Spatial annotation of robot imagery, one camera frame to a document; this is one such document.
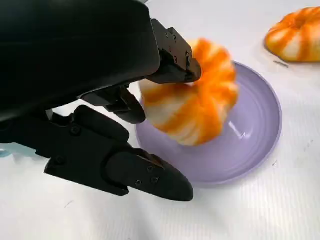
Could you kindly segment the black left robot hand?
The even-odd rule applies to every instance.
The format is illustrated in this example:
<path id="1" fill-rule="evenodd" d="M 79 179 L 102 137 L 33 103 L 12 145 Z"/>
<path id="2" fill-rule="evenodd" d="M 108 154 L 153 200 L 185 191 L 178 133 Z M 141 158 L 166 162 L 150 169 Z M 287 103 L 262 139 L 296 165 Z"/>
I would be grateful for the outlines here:
<path id="1" fill-rule="evenodd" d="M 131 83 L 200 77 L 190 45 L 138 0 L 0 3 L 0 142 L 47 158 L 48 175 L 117 196 L 135 188 L 191 201 L 179 170 L 133 148 L 129 132 L 93 106 L 139 124 L 146 116 Z"/>

